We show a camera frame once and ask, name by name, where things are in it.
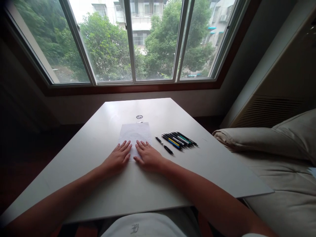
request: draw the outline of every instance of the white paper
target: white paper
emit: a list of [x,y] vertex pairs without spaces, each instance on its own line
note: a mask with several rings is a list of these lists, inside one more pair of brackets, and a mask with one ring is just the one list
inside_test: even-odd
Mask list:
[[119,133],[118,142],[122,144],[124,141],[131,141],[132,149],[130,151],[131,156],[129,158],[130,161],[134,161],[134,156],[140,157],[138,151],[135,148],[136,140],[148,142],[151,144],[151,133],[149,128],[149,123],[129,123],[123,124],[121,127],[121,132]]

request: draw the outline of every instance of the beige sofa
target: beige sofa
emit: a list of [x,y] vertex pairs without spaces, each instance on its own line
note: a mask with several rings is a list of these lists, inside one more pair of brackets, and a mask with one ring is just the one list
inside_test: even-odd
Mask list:
[[273,128],[227,128],[213,136],[275,192],[244,198],[281,237],[316,236],[316,109]]

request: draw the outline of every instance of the window sill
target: window sill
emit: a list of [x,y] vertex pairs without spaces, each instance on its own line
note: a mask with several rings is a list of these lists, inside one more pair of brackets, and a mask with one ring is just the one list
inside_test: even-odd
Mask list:
[[174,83],[156,85],[125,85],[125,86],[97,86],[76,88],[46,88],[45,96],[68,96],[89,94],[117,94],[117,93],[139,93],[139,92],[165,92],[165,91],[188,91],[188,90],[210,90],[219,89],[222,82],[202,83]]

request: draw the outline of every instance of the hand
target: hand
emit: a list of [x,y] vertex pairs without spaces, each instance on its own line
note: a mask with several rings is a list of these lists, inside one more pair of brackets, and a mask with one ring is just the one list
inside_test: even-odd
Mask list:
[[124,141],[122,145],[118,144],[108,158],[98,167],[104,178],[117,175],[126,167],[131,154],[131,141]]
[[142,159],[134,156],[134,160],[137,164],[146,171],[161,172],[163,166],[168,161],[164,158],[155,148],[153,148],[148,142],[136,141],[135,147]]

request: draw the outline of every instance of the pen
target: pen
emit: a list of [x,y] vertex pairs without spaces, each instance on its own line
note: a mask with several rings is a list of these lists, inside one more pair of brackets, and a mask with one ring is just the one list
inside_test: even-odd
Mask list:
[[181,136],[179,132],[174,132],[174,133],[178,134],[179,137],[181,137],[182,139],[186,140],[190,145],[193,145],[192,142],[190,142],[188,139],[186,139],[183,136]]
[[189,142],[192,142],[194,145],[198,146],[195,142],[193,142],[191,139],[187,138],[186,136],[184,136],[183,134],[179,133],[181,136],[183,136],[185,139],[187,139]]
[[177,146],[182,147],[182,145],[180,145],[178,142],[176,142],[172,136],[170,136],[169,134],[164,134],[164,136],[166,136],[169,140],[171,140],[174,144],[176,144]]
[[189,141],[185,140],[184,138],[181,138],[177,133],[175,133],[175,132],[171,132],[171,133],[174,134],[179,140],[186,143],[188,146],[191,145],[191,143]]
[[182,145],[182,146],[186,146],[186,145],[187,145],[187,144],[181,142],[180,140],[176,139],[176,138],[174,137],[174,135],[170,135],[170,136],[172,137],[172,139],[173,139],[174,141],[176,141],[176,142],[179,143],[180,145]]
[[178,146],[177,143],[174,143],[172,140],[170,140],[170,138],[164,136],[163,134],[161,136],[163,139],[165,139],[166,141],[171,143],[175,148],[177,148],[178,150],[182,150],[182,148],[180,146]]
[[155,138],[157,139],[157,141],[160,142],[161,145],[164,146],[164,148],[167,150],[169,154],[173,155],[173,152],[166,145],[164,145],[163,142],[158,137],[155,136]]

